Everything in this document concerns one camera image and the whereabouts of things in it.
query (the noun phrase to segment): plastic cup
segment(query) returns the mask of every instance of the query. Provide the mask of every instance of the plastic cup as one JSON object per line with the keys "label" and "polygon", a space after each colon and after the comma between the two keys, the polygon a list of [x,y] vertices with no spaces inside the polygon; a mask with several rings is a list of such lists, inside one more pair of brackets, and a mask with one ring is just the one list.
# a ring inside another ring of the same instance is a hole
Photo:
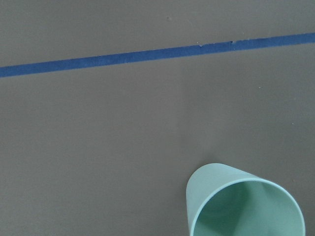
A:
{"label": "plastic cup", "polygon": [[305,236],[301,209],[285,189],[224,164],[196,170],[186,199],[190,236]]}

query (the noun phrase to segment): floor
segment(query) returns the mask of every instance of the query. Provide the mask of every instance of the floor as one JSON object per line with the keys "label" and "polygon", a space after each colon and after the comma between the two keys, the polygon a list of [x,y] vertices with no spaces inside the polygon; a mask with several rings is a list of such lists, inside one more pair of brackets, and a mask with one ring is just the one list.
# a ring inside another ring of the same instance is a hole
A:
{"label": "floor", "polygon": [[[315,2],[0,1],[0,66],[315,32]],[[188,236],[224,163],[278,183],[315,235],[315,44],[0,79],[0,235]]]}

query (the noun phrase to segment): painter's tape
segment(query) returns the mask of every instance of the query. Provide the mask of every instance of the painter's tape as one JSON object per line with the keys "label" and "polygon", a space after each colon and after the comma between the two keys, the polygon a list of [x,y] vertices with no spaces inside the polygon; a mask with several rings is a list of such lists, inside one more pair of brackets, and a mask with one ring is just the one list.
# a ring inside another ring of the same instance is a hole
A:
{"label": "painter's tape", "polygon": [[296,44],[315,43],[315,33],[286,35],[270,38],[228,41],[222,43],[193,45],[177,48],[121,53],[98,57],[55,60],[40,63],[0,67],[0,77],[28,75],[52,71],[81,69],[95,66],[115,65],[147,60],[171,59],[230,51],[279,47]]}

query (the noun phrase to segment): gray surface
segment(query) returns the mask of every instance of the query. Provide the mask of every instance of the gray surface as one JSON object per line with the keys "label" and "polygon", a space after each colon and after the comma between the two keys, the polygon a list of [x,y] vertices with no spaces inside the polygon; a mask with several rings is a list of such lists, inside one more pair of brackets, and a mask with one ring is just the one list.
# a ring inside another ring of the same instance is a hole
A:
{"label": "gray surface", "polygon": [[0,235],[188,235],[221,162],[272,180],[315,234],[315,46],[0,80]]}
{"label": "gray surface", "polygon": [[314,0],[0,0],[0,66],[314,32],[314,11]]}

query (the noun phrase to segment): cup rim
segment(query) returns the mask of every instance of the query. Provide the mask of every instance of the cup rim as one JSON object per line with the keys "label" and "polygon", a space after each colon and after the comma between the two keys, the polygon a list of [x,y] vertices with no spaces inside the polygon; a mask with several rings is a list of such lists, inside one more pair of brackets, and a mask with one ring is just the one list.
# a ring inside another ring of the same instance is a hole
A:
{"label": "cup rim", "polygon": [[191,227],[190,227],[190,236],[193,236],[194,234],[194,230],[195,230],[195,226],[196,226],[196,223],[197,223],[197,220],[198,220],[198,217],[201,213],[201,211],[203,210],[203,208],[205,207],[205,205],[210,201],[211,198],[213,198],[218,192],[220,192],[221,190],[233,185],[233,184],[237,184],[237,183],[242,183],[242,182],[261,182],[261,183],[266,183],[266,184],[269,184],[279,190],[281,190],[283,193],[285,193],[290,199],[291,201],[293,202],[294,206],[297,208],[298,210],[298,213],[299,213],[299,216],[300,216],[300,220],[301,220],[301,223],[302,223],[302,235],[304,236],[305,235],[305,232],[306,232],[306,228],[305,228],[305,221],[304,221],[304,217],[303,217],[303,213],[297,203],[297,201],[292,197],[292,195],[286,191],[283,187],[279,186],[278,184],[276,183],[273,183],[269,180],[266,180],[266,179],[263,179],[263,178],[260,178],[260,177],[256,177],[256,176],[253,176],[253,177],[244,177],[244,178],[240,178],[238,180],[234,180],[234,181],[231,181],[231,182],[228,182],[222,186],[220,186],[219,188],[217,188],[215,191],[213,191],[211,194],[209,194],[206,199],[202,202],[202,204],[199,206],[194,218],[193,218],[193,221],[192,221],[192,224],[191,224]]}

